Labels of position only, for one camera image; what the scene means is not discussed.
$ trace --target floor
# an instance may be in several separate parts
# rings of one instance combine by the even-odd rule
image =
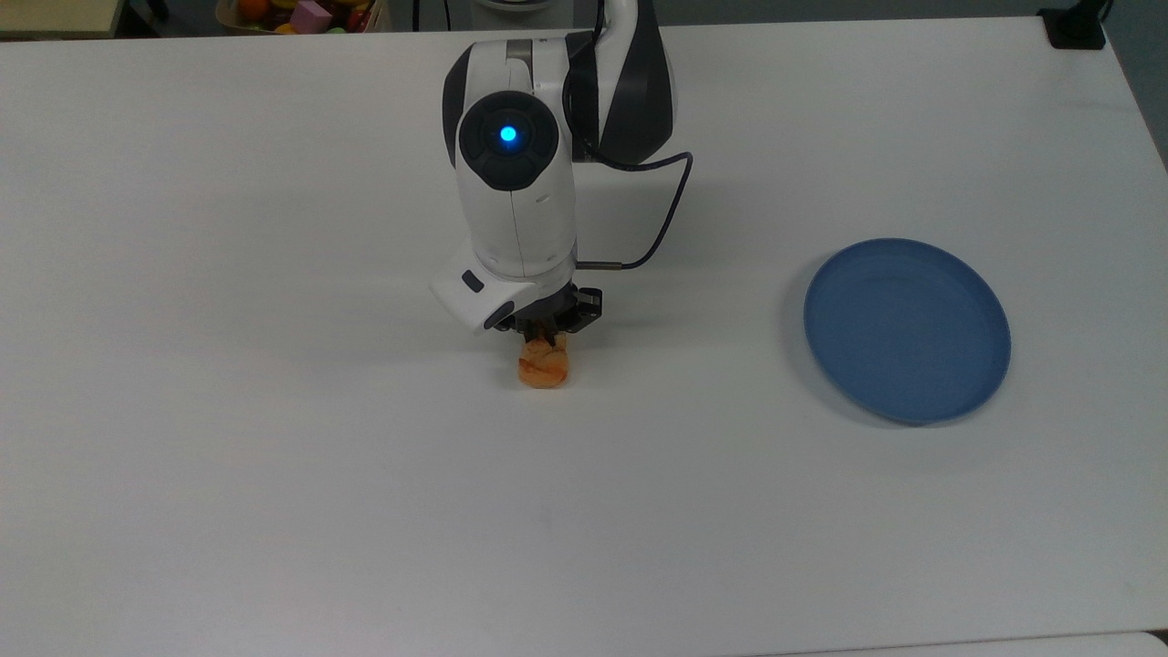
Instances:
[[[387,0],[398,29],[409,29],[411,0]],[[471,2],[449,0],[454,29],[470,29]],[[595,0],[575,1],[577,27],[590,23]],[[1072,0],[656,0],[662,25],[878,20],[957,16],[1033,16],[1042,7],[1068,7]],[[153,20],[145,0],[131,0],[162,36],[222,36],[216,0],[167,0],[171,16]],[[445,29],[438,0],[424,0],[422,29]],[[1168,1],[1118,0],[1106,22],[1120,63],[1143,118],[1168,162]]]

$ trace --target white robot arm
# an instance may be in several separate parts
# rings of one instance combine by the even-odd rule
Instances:
[[[597,148],[644,161],[669,138],[675,108],[652,0],[603,9],[603,30],[474,43],[446,77],[444,132],[470,236],[431,290],[474,332],[554,340],[600,316],[600,291],[571,281],[572,161]]]

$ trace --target orange object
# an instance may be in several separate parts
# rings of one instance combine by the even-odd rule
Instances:
[[[239,18],[253,23],[258,23],[264,20],[264,15],[267,14],[267,9],[271,6],[271,2],[267,0],[239,0],[236,4],[236,8],[239,11]]]
[[[533,388],[558,388],[568,380],[568,336],[555,337],[556,346],[543,338],[523,345],[519,354],[519,380]]]

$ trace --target white table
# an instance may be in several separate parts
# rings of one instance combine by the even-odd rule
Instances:
[[[572,380],[425,286],[475,39],[0,44],[0,653],[776,653],[1168,624],[1168,177],[1037,19],[665,30],[697,158]],[[679,172],[582,167],[638,254]],[[903,236],[1010,320],[909,429],[816,371],[816,267]]]

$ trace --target cable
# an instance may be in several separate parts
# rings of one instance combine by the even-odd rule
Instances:
[[[565,78],[564,90],[561,98],[561,102],[564,106],[564,120],[568,122],[568,130],[570,130],[572,134],[579,134],[579,132],[572,125],[571,96],[569,95],[568,91],[569,91],[569,81]],[[665,221],[661,222],[661,229],[658,230],[656,238],[653,240],[653,245],[649,247],[649,250],[645,251],[645,255],[642,255],[641,257],[637,258],[633,262],[579,261],[576,263],[576,269],[582,269],[582,270],[591,269],[602,271],[617,271],[617,270],[627,271],[630,269],[637,269],[638,267],[648,262],[651,257],[653,257],[653,254],[656,253],[658,247],[660,247],[661,242],[665,240],[665,234],[669,230],[669,224],[673,223],[673,215],[674,213],[677,212],[677,203],[681,202],[681,194],[686,191],[686,181],[689,180],[689,172],[690,170],[694,168],[694,154],[690,153],[689,151],[683,151],[681,153],[677,153],[676,155],[670,155],[668,158],[656,160],[653,162],[632,165],[632,164],[619,162],[617,160],[609,158],[607,155],[604,155],[603,153],[600,153],[600,151],[596,148],[596,146],[589,144],[588,139],[585,139],[584,137],[580,137],[579,140],[580,145],[584,147],[584,151],[588,152],[588,154],[593,160],[603,164],[604,166],[618,171],[628,171],[628,172],[653,171],[669,166],[675,162],[680,162],[681,160],[686,160],[686,171],[681,173],[681,180],[677,181],[677,191],[674,192],[673,194],[673,202],[669,203],[669,212],[666,213]]]
[[[600,30],[604,29],[604,0],[596,0],[596,26],[592,28],[592,47],[600,40]]]

